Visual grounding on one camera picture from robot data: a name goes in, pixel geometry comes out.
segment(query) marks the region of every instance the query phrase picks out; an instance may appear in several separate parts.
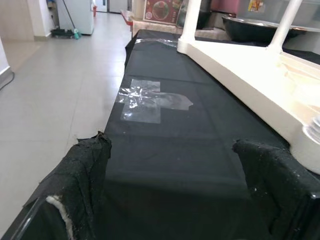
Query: poster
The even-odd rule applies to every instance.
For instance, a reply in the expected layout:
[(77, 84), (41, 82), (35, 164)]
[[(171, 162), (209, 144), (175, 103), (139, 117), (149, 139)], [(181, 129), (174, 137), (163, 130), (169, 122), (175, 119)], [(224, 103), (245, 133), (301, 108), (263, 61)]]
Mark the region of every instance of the poster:
[(263, 0), (250, 0), (248, 11), (255, 13), (264, 13), (265, 4)]
[(175, 25), (183, 0), (146, 0), (143, 20)]

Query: mop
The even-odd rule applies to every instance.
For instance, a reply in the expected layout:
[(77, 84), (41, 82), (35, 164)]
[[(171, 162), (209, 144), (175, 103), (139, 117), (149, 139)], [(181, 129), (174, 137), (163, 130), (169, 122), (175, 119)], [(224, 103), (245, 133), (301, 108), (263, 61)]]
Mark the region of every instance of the mop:
[(70, 12), (69, 12), (69, 10), (68, 10), (68, 8), (67, 8), (67, 5), (66, 5), (65, 0), (62, 0), (62, 2), (63, 2), (63, 4), (64, 4), (64, 6), (65, 6), (66, 12), (67, 12), (68, 15), (69, 15), (70, 20), (71, 20), (71, 23), (72, 23), (72, 26), (73, 26), (74, 38), (78, 40), (78, 39), (80, 38), (81, 34), (79, 33), (78, 29), (76, 29), (76, 26), (75, 26), (75, 24), (74, 24), (74, 21), (73, 21), (72, 18), (71, 18), (71, 15), (70, 15)]

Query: white floor tile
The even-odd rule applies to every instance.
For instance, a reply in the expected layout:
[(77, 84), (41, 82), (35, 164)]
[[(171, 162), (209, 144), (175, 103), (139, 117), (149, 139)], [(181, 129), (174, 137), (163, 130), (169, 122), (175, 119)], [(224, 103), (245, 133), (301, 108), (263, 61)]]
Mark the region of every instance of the white floor tile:
[(65, 141), (0, 141), (0, 236), (39, 182), (61, 161)]
[(17, 71), (43, 44), (35, 41), (3, 41), (6, 59), (11, 69)]
[(98, 13), (92, 36), (50, 39), (16, 61), (0, 91), (0, 237), (77, 138), (105, 129), (130, 38), (121, 15)]

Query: black tablecloth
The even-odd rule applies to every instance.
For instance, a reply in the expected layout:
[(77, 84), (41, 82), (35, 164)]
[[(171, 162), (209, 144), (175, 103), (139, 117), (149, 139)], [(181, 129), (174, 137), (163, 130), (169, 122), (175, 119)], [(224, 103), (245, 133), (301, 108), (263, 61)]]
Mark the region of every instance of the black tablecloth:
[[(171, 46), (177, 44), (179, 37), (177, 34), (141, 31), (126, 47), (127, 60), (134, 43), (156, 41)], [(265, 47), (257, 42), (197, 39)], [(291, 49), (284, 51), (320, 64), (320, 55), (313, 52)], [(238, 143), (234, 149), (240, 156), (250, 194), (259, 205), (272, 237), (275, 240), (320, 239), (320, 228), (316, 227), (320, 224), (320, 176), (307, 171), (287, 148), (278, 148), (265, 142), (257, 143), (251, 139), (248, 144)]]
[[(171, 35), (137, 37), (154, 34)], [(162, 108), (160, 123), (144, 123), (121, 120), (124, 104), (114, 104), (105, 129), (112, 141), (101, 210), (107, 217), (99, 221), (108, 239), (269, 239), (232, 146), (238, 139), (288, 143), (174, 47), (133, 45), (121, 88), (132, 79), (160, 82), (162, 93), (193, 105)]]

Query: table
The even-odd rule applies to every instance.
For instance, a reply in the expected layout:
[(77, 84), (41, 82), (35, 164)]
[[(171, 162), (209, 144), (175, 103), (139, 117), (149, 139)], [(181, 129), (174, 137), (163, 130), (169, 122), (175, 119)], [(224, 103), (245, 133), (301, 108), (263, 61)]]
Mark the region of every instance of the table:
[[(140, 31), (141, 37), (177, 36)], [(101, 210), (108, 217), (100, 222), (109, 239), (270, 239), (232, 146), (238, 139), (282, 148), (287, 142), (174, 47), (134, 44), (121, 88), (149, 89), (149, 81), (161, 97), (178, 94), (192, 105), (138, 102), (135, 118), (127, 100), (117, 99), (105, 129), (112, 154)], [(126, 114), (134, 121), (122, 120)]]
[[(177, 53), (178, 38), (142, 30), (126, 48), (105, 129), (112, 150), (93, 212), (96, 239), (318, 240), (320, 177), (218, 81)], [(84, 150), (89, 159), (106, 157)], [(30, 199), (3, 239), (15, 233), (67, 239), (58, 210), (43, 197)]]

